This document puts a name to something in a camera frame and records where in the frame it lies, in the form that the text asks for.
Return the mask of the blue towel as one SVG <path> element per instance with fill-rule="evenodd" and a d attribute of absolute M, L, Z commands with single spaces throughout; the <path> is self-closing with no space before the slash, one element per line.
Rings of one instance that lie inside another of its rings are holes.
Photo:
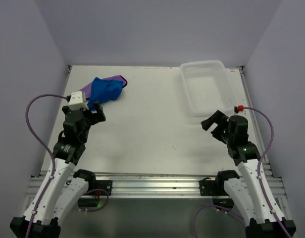
<path fill-rule="evenodd" d="M 120 81 L 101 81 L 95 78 L 91 87 L 89 101 L 98 101 L 100 104 L 108 101 L 115 101 L 122 93 L 122 82 Z"/>

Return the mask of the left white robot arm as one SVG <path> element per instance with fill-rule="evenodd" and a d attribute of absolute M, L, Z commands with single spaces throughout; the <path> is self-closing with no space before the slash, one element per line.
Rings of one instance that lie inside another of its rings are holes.
<path fill-rule="evenodd" d="M 106 120 L 99 102 L 93 112 L 86 104 L 64 106 L 63 130 L 52 152 L 50 167 L 31 204 L 10 228 L 18 238 L 57 238 L 65 216 L 84 194 L 97 189 L 95 174 L 74 168 L 86 147 L 91 126 Z"/>

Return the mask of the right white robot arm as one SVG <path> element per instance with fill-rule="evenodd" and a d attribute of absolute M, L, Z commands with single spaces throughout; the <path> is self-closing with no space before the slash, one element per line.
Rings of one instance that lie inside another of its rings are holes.
<path fill-rule="evenodd" d="M 277 204 L 262 167 L 264 155 L 249 141 L 248 120 L 239 115 L 228 117 L 216 111 L 202 121 L 203 130 L 213 124 L 212 137 L 227 146 L 237 171 L 220 171 L 214 188 L 228 194 L 241 213 L 248 238 L 291 238 L 296 232 L 293 220 L 288 220 Z"/>

